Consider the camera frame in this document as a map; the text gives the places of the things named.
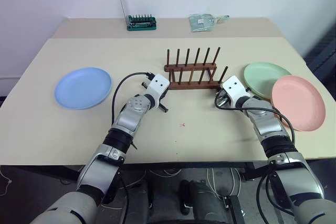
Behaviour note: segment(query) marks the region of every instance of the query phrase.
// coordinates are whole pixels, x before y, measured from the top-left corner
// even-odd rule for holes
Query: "green plate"
[[[271,99],[273,85],[283,77],[291,75],[286,69],[269,63],[255,62],[246,66],[244,79],[246,84],[258,96]]]

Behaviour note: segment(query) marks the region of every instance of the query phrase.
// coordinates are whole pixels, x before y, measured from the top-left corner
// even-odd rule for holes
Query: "white cable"
[[[206,180],[208,181],[208,184],[209,184],[209,187],[210,187],[210,189],[211,189],[211,191],[215,194],[215,196],[218,198],[218,199],[220,199],[220,200],[222,200],[222,199],[224,199],[224,196],[223,195],[220,195],[220,194],[218,194],[217,193],[217,190],[216,190],[216,184],[215,184],[215,174],[214,174],[214,169],[212,168],[212,175],[213,175],[213,183],[214,183],[214,187],[212,187],[212,185],[211,185],[211,183],[210,183],[210,180],[209,180],[209,169],[207,168],[206,169]]]
[[[1,165],[0,165],[0,174],[1,174],[1,176],[3,176],[6,180],[8,180],[8,181],[7,181],[6,188],[5,188],[5,192],[4,192],[3,194],[0,194],[0,196],[5,196],[5,195],[7,194],[7,190],[8,190],[8,187],[9,187],[10,183],[12,183],[13,181],[12,181],[10,178],[8,178],[8,177],[6,177],[5,175],[3,175],[3,173],[1,172]]]
[[[239,173],[239,171],[235,168],[235,170],[236,170],[236,172],[237,172],[237,174],[238,174],[238,177],[239,177],[239,189],[238,189],[238,193],[237,193],[237,196],[239,196],[239,194],[240,194],[240,188],[241,188],[241,184],[242,184],[242,181],[241,181],[241,176],[240,176],[240,173]]]
[[[122,209],[122,207],[108,207],[108,206],[105,206],[105,205],[103,205],[103,204],[101,204],[101,206],[102,206],[103,208],[112,209],[112,210],[121,210],[121,209]]]
[[[167,170],[163,170],[166,174],[168,174],[168,175],[176,175],[176,174],[178,174],[181,170],[178,170],[176,173],[169,173],[169,172],[167,172]]]
[[[149,170],[150,173],[155,174],[156,176],[159,176],[159,177],[162,177],[162,178],[171,178],[171,177],[174,177],[174,176],[176,176],[177,174],[179,174],[181,171],[182,171],[182,169],[179,170],[177,173],[175,173],[175,174],[173,174],[173,175],[163,176],[163,175],[161,175],[161,174],[157,174],[156,172],[153,172],[152,170]]]
[[[231,171],[231,175],[232,175],[232,180],[233,180],[233,186],[232,186],[232,190],[230,192],[230,196],[232,195],[233,193],[233,190],[235,189],[235,176],[233,175],[233,171],[232,171],[232,168],[230,168],[230,171]]]
[[[214,182],[214,190],[215,190],[215,194],[216,194],[217,198],[219,198],[219,194],[217,193],[217,190],[216,190],[214,169],[211,168],[211,170],[212,170],[212,180],[213,180],[213,182]]]
[[[143,175],[142,175],[141,178],[139,178],[139,179],[138,179],[137,181],[135,181],[135,182],[132,182],[132,183],[126,185],[126,187],[135,185],[136,183],[138,183],[138,182],[140,182],[141,180],[143,180],[143,178],[144,178],[145,176],[146,176],[146,170],[144,171],[144,173],[143,173]]]
[[[209,169],[208,168],[206,169],[206,180],[208,181],[211,191],[215,193],[215,190],[212,188],[212,185],[210,184],[210,181],[209,181]]]

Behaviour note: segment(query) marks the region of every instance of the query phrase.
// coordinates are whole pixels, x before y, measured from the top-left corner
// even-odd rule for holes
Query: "wooden peg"
[[[176,67],[177,67],[177,65],[179,64],[179,63],[178,63],[178,62],[179,62],[179,61],[178,61],[178,60],[179,60],[179,59],[178,59],[179,57],[180,57],[180,49],[177,50]]]
[[[198,50],[197,50],[197,54],[196,54],[196,59],[195,59],[194,66],[195,66],[195,65],[196,65],[196,63],[197,63],[198,55],[200,54],[200,53],[199,53],[199,50],[200,50],[200,48],[198,48]]]
[[[174,72],[174,69],[172,69],[172,80],[173,80],[173,82],[175,82],[175,72]]]
[[[184,66],[187,66],[187,64],[188,64],[189,51],[190,51],[190,49],[188,48],[188,50],[187,50],[187,58],[185,59],[185,64],[184,64]]]
[[[213,80],[213,77],[214,77],[214,74],[215,74],[215,72],[216,72],[216,69],[217,69],[217,66],[216,66],[215,69],[212,71],[212,74],[211,74],[211,76],[210,76],[210,80],[209,80],[208,83],[210,83],[210,82]]]
[[[181,81],[182,81],[182,73],[183,73],[183,68],[181,68],[181,71],[180,71],[179,85],[181,85]]]
[[[208,47],[208,50],[206,51],[206,55],[205,55],[205,59],[204,59],[203,65],[205,65],[205,63],[206,63],[206,60],[207,60],[208,55],[209,55],[209,51],[210,51],[210,47]]]
[[[217,60],[217,56],[218,56],[219,51],[220,51],[220,47],[217,49],[217,52],[216,52],[216,55],[215,55],[215,59],[214,59],[214,61],[212,62],[212,65],[215,64],[215,61]]]
[[[222,79],[223,79],[223,77],[224,77],[224,75],[225,75],[225,73],[226,73],[227,68],[228,68],[228,66],[225,67],[225,69],[224,69],[224,71],[223,71],[223,73],[222,73],[222,76],[221,76],[221,78],[219,79],[218,83],[221,83],[221,82],[222,82]]]
[[[169,65],[169,49],[167,49],[167,66]]]
[[[201,84],[201,81],[202,81],[202,78],[203,78],[203,75],[204,75],[204,71],[205,71],[205,69],[202,70],[201,77],[200,77],[200,80],[198,81],[198,84]]]
[[[191,70],[191,73],[190,73],[190,77],[189,77],[189,85],[190,85],[190,83],[191,83],[191,79],[193,78],[193,74],[194,74],[194,69],[193,70]]]

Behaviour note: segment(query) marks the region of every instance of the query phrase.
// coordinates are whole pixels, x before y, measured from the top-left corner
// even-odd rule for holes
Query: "green tool kit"
[[[156,20],[152,15],[130,15],[127,0],[120,0],[128,31],[156,30]]]

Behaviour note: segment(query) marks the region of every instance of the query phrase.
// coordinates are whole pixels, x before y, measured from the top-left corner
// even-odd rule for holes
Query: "white wall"
[[[133,13],[269,17],[301,55],[336,17],[335,0],[128,0]],[[21,75],[64,17],[122,17],[119,0],[0,0],[0,77]],[[0,95],[8,93],[0,80]]]

